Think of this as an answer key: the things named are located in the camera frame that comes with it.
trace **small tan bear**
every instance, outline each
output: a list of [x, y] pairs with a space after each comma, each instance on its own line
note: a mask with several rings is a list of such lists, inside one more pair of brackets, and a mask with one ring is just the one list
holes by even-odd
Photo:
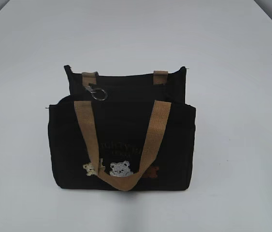
[[142, 178], [157, 178], [159, 167], [150, 166], [142, 175]]
[[[83, 168], [86, 170], [86, 175], [88, 176], [97, 175], [92, 163], [83, 164]], [[99, 168], [104, 168], [104, 166], [102, 165], [102, 159], [99, 160]]]

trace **tan strap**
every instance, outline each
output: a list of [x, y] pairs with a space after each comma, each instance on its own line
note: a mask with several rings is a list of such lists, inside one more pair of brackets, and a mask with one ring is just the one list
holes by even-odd
[[155, 101], [140, 159], [139, 171], [127, 177], [117, 177], [108, 175], [104, 171], [104, 167], [99, 168], [99, 147], [91, 102], [75, 101], [74, 109], [78, 123], [86, 143], [89, 159], [94, 170], [98, 170], [96, 171], [97, 176], [118, 190], [131, 190], [156, 159], [165, 133], [170, 107], [170, 102]]
[[165, 84], [167, 83], [168, 71], [154, 71], [153, 73], [153, 84]]
[[82, 85], [88, 86], [89, 84], [96, 85], [96, 76], [98, 75], [97, 72], [83, 72], [82, 73]]

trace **brown bear embroidery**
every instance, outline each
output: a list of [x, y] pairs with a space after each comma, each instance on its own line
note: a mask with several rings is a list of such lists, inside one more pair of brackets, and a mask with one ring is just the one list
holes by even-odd
[[142, 178], [157, 178], [157, 171], [159, 167], [150, 166], [142, 175]]

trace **white table surface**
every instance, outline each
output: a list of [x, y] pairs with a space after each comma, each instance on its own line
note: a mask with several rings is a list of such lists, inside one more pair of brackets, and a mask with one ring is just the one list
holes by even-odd
[[[65, 64], [190, 68], [187, 191], [55, 184], [45, 107], [68, 95]], [[0, 232], [43, 231], [272, 232], [272, 21], [252, 0], [11, 0], [0, 11]]]

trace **black fabric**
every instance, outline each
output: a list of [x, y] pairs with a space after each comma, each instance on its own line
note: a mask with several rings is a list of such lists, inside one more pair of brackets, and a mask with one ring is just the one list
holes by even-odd
[[[152, 102], [154, 100], [172, 102], [167, 93], [164, 85], [153, 85], [153, 86], [140, 86], [140, 87], [117, 87], [117, 86], [99, 86], [104, 89], [108, 97], [105, 102]], [[63, 98], [61, 101], [98, 101], [92, 97], [92, 94], [85, 90], [81, 94], [73, 94]], [[98, 98], [103, 98], [104, 93], [99, 91], [94, 93]]]
[[[65, 65], [70, 94], [84, 94], [86, 89], [82, 86], [82, 74], [73, 73], [69, 65]], [[185, 88], [186, 88], [186, 68], [181, 67], [180, 70], [169, 73], [167, 83], [164, 85], [164, 100], [171, 99], [173, 102], [185, 102]], [[150, 99], [152, 91], [156, 98], [154, 100], [162, 100], [160, 92], [157, 94], [156, 87], [153, 85], [153, 74], [133, 75], [133, 76], [100, 76], [97, 75], [96, 85], [94, 87], [108, 88], [110, 91], [114, 91], [120, 99], [132, 98], [135, 101], [142, 101], [137, 98], [139, 94], [142, 94], [143, 99]]]
[[[73, 98], [49, 107], [48, 136], [52, 170], [56, 183], [64, 189], [116, 190], [95, 175], [86, 175], [89, 163], [86, 145], [74, 110]], [[152, 113], [153, 102], [93, 101], [100, 158], [106, 172], [111, 162], [130, 162], [135, 173]], [[165, 134], [152, 166], [157, 178], [141, 178], [132, 190], [185, 190], [191, 172], [196, 109], [172, 103]]]

